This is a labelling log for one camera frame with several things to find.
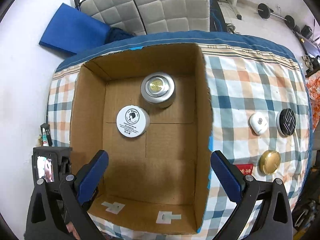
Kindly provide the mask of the white compact case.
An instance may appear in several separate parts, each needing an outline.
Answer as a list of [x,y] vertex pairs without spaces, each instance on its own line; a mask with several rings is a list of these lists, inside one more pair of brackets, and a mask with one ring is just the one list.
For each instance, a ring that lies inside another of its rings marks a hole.
[[266,115],[261,112],[252,114],[249,118],[249,125],[257,136],[262,135],[268,129],[268,120]]

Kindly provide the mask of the white purifying cream jar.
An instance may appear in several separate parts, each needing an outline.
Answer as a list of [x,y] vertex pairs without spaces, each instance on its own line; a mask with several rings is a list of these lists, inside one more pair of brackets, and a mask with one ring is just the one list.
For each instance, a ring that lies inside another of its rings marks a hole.
[[128,105],[118,112],[116,125],[123,136],[136,138],[146,132],[150,125],[150,117],[141,107]]

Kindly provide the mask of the silver metal tin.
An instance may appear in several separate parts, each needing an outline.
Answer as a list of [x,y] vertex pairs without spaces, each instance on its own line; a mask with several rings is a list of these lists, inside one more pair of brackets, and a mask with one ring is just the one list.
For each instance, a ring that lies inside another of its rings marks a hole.
[[158,108],[167,108],[175,100],[175,81],[167,73],[152,73],[143,79],[140,85],[140,92],[147,103]]

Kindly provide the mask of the red small packet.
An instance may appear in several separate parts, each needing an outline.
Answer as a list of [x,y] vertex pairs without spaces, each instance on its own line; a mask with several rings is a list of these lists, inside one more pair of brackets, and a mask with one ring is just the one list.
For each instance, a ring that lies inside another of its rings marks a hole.
[[236,167],[244,176],[251,175],[253,172],[253,164],[237,164]]

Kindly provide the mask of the gold round compact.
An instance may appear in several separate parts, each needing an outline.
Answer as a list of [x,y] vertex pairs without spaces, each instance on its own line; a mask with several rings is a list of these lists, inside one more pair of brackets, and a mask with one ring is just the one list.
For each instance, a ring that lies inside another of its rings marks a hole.
[[273,150],[265,151],[259,159],[259,170],[265,175],[274,174],[281,163],[280,153]]

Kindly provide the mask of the small bottles on floor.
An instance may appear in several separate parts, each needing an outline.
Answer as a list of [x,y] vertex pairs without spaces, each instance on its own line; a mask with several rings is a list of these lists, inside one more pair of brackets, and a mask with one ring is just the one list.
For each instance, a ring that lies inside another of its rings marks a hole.
[[39,144],[40,146],[49,146],[53,145],[51,132],[50,132],[50,125],[47,123],[43,123],[40,126],[41,134],[39,136]]

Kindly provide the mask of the black round patterned compact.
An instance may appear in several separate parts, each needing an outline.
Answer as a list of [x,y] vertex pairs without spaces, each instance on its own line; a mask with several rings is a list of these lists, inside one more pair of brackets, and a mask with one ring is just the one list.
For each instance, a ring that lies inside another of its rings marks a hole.
[[292,109],[286,108],[280,111],[276,117],[277,129],[281,136],[289,137],[296,130],[296,116]]

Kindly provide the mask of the orange white patterned cloth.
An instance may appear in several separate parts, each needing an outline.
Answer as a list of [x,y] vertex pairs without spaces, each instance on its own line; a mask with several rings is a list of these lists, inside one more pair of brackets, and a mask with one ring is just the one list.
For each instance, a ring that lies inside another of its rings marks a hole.
[[312,110],[313,131],[316,129],[320,119],[320,74],[319,71],[306,78],[306,86],[309,91]]

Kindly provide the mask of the brown cardboard box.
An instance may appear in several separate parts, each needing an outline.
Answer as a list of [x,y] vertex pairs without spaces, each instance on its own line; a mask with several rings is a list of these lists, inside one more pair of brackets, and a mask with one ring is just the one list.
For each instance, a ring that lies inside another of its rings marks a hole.
[[[206,63],[196,44],[162,44],[97,56],[79,64],[72,105],[72,169],[99,150],[109,164],[89,214],[133,231],[191,235],[200,228],[208,199],[213,113]],[[140,92],[145,77],[172,76],[176,97],[160,109]],[[118,112],[135,105],[150,117],[145,133],[127,138]]]

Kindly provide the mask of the blue foam mat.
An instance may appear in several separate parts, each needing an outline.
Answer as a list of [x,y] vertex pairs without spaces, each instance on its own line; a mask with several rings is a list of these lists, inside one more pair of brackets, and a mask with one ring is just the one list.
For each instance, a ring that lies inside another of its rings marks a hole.
[[111,27],[77,9],[61,4],[39,45],[74,55],[104,45]]

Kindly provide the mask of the chrome dumbbell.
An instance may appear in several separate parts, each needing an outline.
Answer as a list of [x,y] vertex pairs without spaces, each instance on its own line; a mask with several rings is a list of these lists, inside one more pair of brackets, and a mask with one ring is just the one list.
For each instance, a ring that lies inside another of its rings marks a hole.
[[228,33],[232,33],[232,34],[235,34],[236,31],[235,31],[235,25],[232,24],[232,23],[226,23],[226,29],[227,29],[227,32]]

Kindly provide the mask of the grey tufted headboard cushion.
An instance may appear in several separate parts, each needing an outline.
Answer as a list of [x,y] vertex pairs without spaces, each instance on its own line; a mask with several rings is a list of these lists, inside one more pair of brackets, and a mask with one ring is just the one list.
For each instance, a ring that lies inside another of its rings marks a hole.
[[210,29],[210,0],[83,0],[80,10],[136,35]]

